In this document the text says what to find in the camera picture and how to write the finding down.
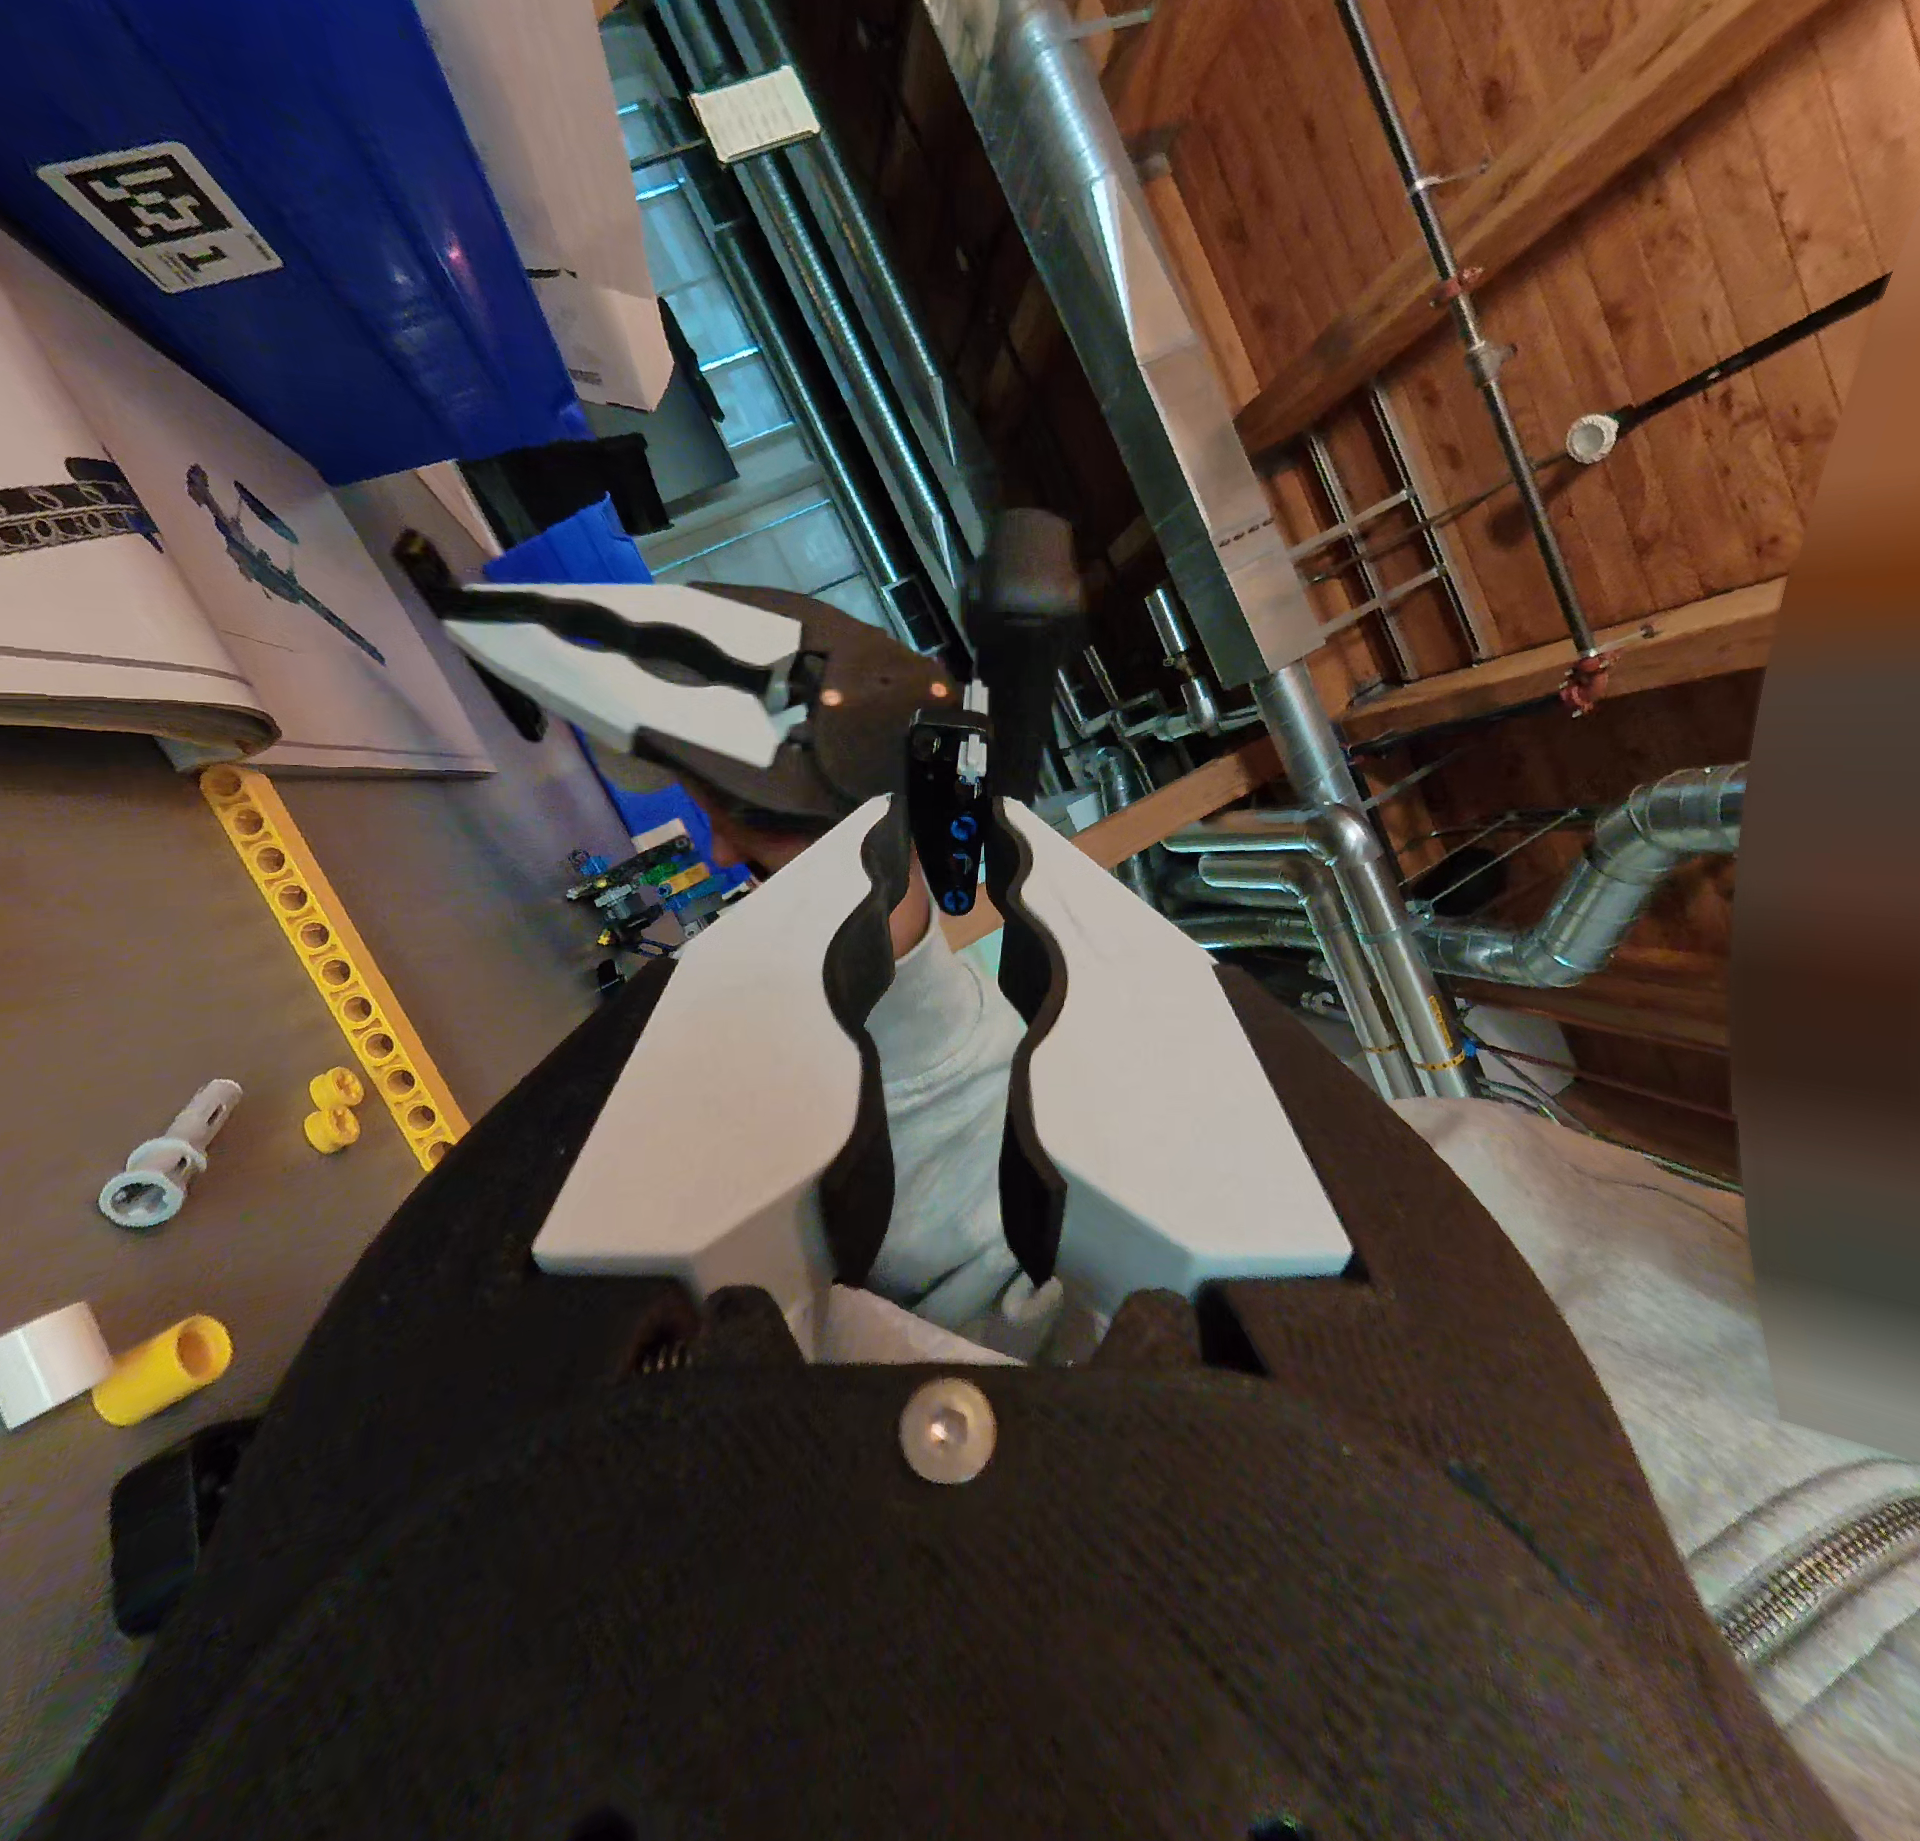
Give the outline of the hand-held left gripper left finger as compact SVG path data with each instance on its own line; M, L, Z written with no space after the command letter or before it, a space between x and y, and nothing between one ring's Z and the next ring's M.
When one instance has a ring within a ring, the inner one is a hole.
M905 805L879 796L691 942L534 1241L539 1271L691 1295L865 1281L896 1198L868 1022L910 871Z

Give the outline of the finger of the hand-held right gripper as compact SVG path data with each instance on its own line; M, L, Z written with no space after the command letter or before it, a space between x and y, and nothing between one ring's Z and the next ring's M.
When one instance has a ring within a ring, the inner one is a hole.
M640 667L550 634L507 629L487 636L439 619L472 661L573 724L594 745L635 764L684 773L708 762L767 773L809 715L809 650L771 679L693 679Z
M706 587L662 583L479 583L445 595L445 624L487 636L550 634L693 679L771 679L803 650L803 624Z

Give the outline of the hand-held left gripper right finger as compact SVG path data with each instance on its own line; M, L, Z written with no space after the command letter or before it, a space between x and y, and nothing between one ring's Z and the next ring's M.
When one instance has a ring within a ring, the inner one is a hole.
M1020 1273L1104 1314L1341 1274L1349 1236L1207 953L1018 801L986 871L1022 1025L997 1156Z

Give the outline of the black lego beam blue pins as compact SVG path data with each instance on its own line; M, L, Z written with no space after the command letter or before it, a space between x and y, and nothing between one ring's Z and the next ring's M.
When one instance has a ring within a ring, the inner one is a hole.
M905 812L930 902L970 917L992 818L989 691L966 687L957 709L924 709L905 739Z

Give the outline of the person's right forearm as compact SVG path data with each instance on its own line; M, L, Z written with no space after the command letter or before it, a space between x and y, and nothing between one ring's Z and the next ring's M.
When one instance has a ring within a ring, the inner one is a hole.
M1024 1026L948 945L920 871L887 918L891 983L868 1017L891 1153L891 1209L868 1288L982 1349L1037 1359L1058 1282L1034 1284L1006 1242L999 1151Z

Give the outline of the pile of mixed lego pieces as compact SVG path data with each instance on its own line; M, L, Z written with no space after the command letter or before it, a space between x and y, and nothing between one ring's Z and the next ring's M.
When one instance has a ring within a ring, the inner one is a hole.
M638 964L671 958L725 906L721 876L679 818L638 834L625 860L573 850L563 901L596 925L594 985L607 993Z

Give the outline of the long yellow lego beam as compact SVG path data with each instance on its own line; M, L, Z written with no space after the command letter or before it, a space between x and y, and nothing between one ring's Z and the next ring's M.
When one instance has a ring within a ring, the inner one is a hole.
M239 764L206 768L197 786L342 1031L355 1079L388 1110L416 1163L436 1169L467 1132L467 1117L287 805L263 773Z

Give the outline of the lego instruction booklet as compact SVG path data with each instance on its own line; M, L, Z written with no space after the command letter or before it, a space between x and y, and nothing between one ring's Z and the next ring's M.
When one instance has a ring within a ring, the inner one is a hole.
M180 767L487 776L395 580L321 476L4 236L4 724Z

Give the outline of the white grey lego connector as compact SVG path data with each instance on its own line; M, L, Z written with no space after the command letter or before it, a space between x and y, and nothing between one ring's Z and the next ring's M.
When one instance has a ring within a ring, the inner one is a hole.
M190 1185L208 1167L208 1148L238 1108L243 1090L213 1079L174 1115L168 1129L140 1142L99 1190L97 1210L115 1229L150 1231L174 1220Z

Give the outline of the yellow lego cylinder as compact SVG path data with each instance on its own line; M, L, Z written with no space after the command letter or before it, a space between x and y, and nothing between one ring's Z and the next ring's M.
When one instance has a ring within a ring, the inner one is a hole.
M121 1353L87 1399L104 1422L128 1429L202 1393L230 1363L227 1327L195 1313Z

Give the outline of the white lego cylinder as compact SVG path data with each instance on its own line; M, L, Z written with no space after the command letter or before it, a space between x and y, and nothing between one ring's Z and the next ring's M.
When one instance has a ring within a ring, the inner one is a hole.
M7 1432L89 1395L113 1373L113 1355L85 1300L11 1327L0 1349L1 1425Z

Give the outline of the small blue bin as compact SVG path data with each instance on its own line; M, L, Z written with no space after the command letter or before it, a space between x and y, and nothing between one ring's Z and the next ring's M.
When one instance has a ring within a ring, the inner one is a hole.
M545 535L550 558L558 568L552 576L554 583L605 587L653 580L635 541L620 524L607 497L556 524ZM614 812L629 834L645 839L668 821L682 821L698 858L708 864L713 862L708 815L679 776L662 773L651 764L640 764L638 773L615 773L611 751L594 745L586 734L581 745Z

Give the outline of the black case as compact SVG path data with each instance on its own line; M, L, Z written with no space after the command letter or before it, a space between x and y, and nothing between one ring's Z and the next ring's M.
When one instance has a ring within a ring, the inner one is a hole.
M498 457L456 462L501 546L543 533L602 500L621 533L670 526L643 432L563 438Z

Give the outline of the grey horizontal metal pipe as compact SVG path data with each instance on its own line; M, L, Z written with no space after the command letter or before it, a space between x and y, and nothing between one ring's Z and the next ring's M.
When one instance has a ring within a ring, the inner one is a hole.
M1326 902L1363 948L1419 956L1380 837L1352 807L1225 812L1167 834L1162 850L1202 860L1250 858L1271 872L1275 891L1300 905Z

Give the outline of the person's grey sweatshirt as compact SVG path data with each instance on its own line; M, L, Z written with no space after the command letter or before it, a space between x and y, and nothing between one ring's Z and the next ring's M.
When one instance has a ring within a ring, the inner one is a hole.
M1592 1363L1710 1623L1858 1836L1918 1834L1918 1468L1790 1422L1737 1196L1518 1106L1396 1102Z

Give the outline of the white paper sign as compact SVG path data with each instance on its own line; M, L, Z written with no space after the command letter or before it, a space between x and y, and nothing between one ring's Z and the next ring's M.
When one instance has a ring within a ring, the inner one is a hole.
M803 77L789 61L750 77L691 89L686 104L711 157L724 166L816 141L822 134L820 114L806 92Z

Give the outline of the white cardboard box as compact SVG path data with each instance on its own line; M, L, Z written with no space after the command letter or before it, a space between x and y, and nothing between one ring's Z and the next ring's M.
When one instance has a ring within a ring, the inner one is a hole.
M586 403L650 413L674 353L592 0L411 0Z

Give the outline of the large blue bin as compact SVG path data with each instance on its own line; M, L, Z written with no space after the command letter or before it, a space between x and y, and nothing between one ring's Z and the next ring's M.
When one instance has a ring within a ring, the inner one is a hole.
M413 0L1 0L4 229L325 483L589 438Z

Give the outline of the black rounded block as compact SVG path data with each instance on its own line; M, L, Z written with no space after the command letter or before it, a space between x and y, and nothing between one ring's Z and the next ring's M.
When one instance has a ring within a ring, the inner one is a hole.
M107 1499L115 1630L153 1637L200 1568L259 1421L204 1425L121 1474Z

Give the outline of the metal sprinkler pipe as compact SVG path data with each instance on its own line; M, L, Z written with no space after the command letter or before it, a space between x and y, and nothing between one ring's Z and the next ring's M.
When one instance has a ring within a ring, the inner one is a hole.
M1332 5L1356 56L1366 93L1385 136L1411 217L1419 227L1422 245L1432 265L1433 301L1452 318L1462 359L1469 368L1472 383L1489 416L1493 436L1499 444L1499 457L1515 488L1526 531L1548 572L1554 602L1564 617L1568 638L1574 646L1574 661L1565 671L1558 701L1574 718L1586 718L1607 691L1611 656L1601 650L1596 629L1581 607L1571 579L1571 566L1550 520L1533 460L1524 446L1518 419L1504 390L1499 368L1507 353L1489 340L1481 329L1469 291L1472 276L1462 268L1438 211L1438 175L1426 170L1414 136L1403 121L1378 41L1367 27L1370 24L1361 2L1332 0Z

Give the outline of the vertical round metal duct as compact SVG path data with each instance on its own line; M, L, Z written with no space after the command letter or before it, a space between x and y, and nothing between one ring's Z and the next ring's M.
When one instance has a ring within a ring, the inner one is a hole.
M1252 693L1288 782L1307 811L1314 845L1332 866L1366 968L1419 1088L1436 1099L1472 1099L1476 1072L1414 939L1380 837L1361 811L1348 755L1307 667L1298 661L1278 668L1254 682Z

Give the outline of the rectangular metal air duct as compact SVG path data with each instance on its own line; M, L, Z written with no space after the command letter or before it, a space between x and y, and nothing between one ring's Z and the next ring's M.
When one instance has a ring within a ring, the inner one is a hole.
M1321 624L1066 5L921 4L1213 674L1300 668Z

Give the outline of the silver spiral elbow duct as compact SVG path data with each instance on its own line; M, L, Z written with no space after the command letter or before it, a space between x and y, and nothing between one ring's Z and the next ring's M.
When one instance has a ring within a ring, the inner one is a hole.
M1668 773L1604 811L1544 914L1528 927L1438 918L1414 940L1438 972L1533 990L1571 989L1611 964L1673 869L1733 855L1747 762Z

